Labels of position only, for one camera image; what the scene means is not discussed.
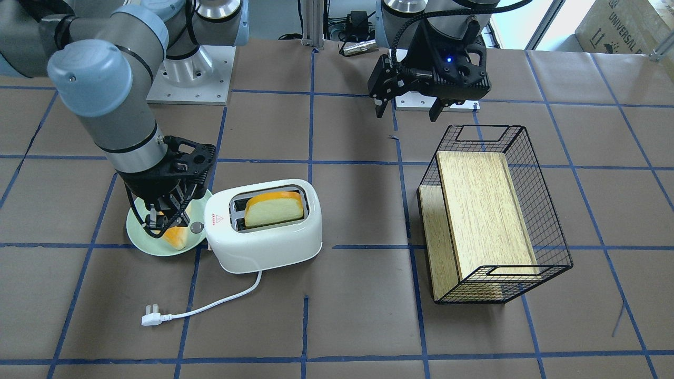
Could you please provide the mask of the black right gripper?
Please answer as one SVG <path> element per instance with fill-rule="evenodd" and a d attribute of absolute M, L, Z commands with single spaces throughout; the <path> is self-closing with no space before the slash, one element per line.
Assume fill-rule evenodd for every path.
<path fill-rule="evenodd" d="M 167 152 L 159 163 L 140 173 L 120 176 L 132 193 L 145 201 L 141 218 L 144 232 L 160 238 L 171 226 L 192 226 L 197 221 L 193 200 L 205 196 L 213 177 L 216 146 L 176 136 L 163 138 Z"/>

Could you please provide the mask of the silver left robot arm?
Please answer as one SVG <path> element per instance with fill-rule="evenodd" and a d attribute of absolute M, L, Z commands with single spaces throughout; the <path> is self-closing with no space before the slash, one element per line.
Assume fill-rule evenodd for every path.
<path fill-rule="evenodd" d="M 375 114 L 396 97 L 433 97 L 435 122 L 452 105 L 481 100 L 491 89 L 481 33 L 497 1 L 380 1 L 375 39 L 389 50 L 368 80 Z"/>

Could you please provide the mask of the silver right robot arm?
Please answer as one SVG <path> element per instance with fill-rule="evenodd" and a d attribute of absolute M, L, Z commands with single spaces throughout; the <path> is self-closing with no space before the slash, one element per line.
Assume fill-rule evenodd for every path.
<path fill-rule="evenodd" d="M 207 46 L 242 46 L 247 1 L 2 1 L 2 75 L 48 77 L 124 181 L 132 213 L 158 239 L 203 225 L 188 207 L 206 193 L 216 149 L 165 136 L 149 108 L 152 88 L 226 96 Z M 134 202 L 147 209 L 141 215 Z"/>

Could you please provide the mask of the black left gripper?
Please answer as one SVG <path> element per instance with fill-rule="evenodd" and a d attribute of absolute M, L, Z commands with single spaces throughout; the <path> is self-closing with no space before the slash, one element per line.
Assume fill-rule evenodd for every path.
<path fill-rule="evenodd" d="M 436 122 L 445 108 L 466 100 L 479 100 L 491 89 L 486 68 L 486 48 L 478 42 L 477 21 L 464 21 L 457 38 L 444 36 L 429 21 L 417 23 L 405 58 L 383 54 L 368 80 L 375 114 L 382 118 L 390 100 L 415 91 L 436 97 L 429 109 Z"/>

